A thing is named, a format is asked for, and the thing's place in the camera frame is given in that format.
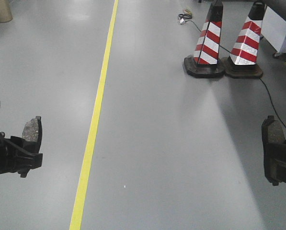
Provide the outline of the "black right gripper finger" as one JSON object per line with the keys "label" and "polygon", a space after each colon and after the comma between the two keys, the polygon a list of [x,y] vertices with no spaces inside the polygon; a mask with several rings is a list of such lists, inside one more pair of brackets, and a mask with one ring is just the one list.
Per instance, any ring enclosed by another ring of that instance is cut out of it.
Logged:
{"label": "black right gripper finger", "polygon": [[267,142],[267,165],[271,167],[273,160],[286,161],[286,140],[283,142]]}
{"label": "black right gripper finger", "polygon": [[286,161],[273,160],[272,180],[272,184],[286,183]]}

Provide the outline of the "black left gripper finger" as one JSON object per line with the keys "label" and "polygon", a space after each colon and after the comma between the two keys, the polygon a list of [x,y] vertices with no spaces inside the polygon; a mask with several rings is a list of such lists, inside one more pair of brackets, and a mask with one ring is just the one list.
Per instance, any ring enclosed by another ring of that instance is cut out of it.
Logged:
{"label": "black left gripper finger", "polygon": [[11,136],[11,142],[18,146],[15,150],[16,162],[22,168],[39,168],[42,166],[43,154],[40,153],[42,137],[36,141],[27,141],[20,137]]}
{"label": "black left gripper finger", "polygon": [[20,177],[26,177],[28,172],[30,171],[30,168],[21,168],[18,170],[18,174],[20,175]]}

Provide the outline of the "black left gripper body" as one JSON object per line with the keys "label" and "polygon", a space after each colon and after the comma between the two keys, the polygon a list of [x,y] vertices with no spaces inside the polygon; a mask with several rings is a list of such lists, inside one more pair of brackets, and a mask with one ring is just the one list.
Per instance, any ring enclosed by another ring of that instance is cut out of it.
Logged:
{"label": "black left gripper body", "polygon": [[19,159],[17,158],[17,150],[20,146],[20,137],[5,138],[0,132],[0,174],[20,171]]}

